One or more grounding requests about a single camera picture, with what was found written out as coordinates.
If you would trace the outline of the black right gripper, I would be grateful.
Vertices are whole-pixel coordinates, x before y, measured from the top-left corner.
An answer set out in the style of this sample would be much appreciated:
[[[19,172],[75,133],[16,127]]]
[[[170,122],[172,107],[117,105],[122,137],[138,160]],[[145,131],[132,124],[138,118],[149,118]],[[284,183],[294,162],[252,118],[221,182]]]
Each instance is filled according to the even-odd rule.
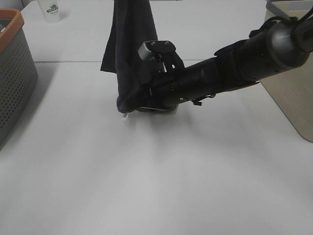
[[[152,80],[147,83],[139,97],[138,111],[170,112],[186,101],[181,85],[176,78],[185,66],[175,50],[139,50],[143,61],[154,61],[162,65],[161,69],[152,72]]]

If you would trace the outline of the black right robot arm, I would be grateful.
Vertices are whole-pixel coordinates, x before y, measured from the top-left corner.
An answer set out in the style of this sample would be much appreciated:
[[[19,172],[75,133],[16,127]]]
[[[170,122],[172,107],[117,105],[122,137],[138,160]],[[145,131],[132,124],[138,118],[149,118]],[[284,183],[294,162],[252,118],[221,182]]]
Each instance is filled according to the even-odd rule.
[[[303,66],[313,51],[313,13],[271,17],[249,38],[215,52],[212,58],[186,67],[170,41],[145,41],[138,50],[144,61],[163,69],[152,73],[136,99],[136,108],[170,111],[179,104],[200,106],[206,98],[243,89],[260,80]]]

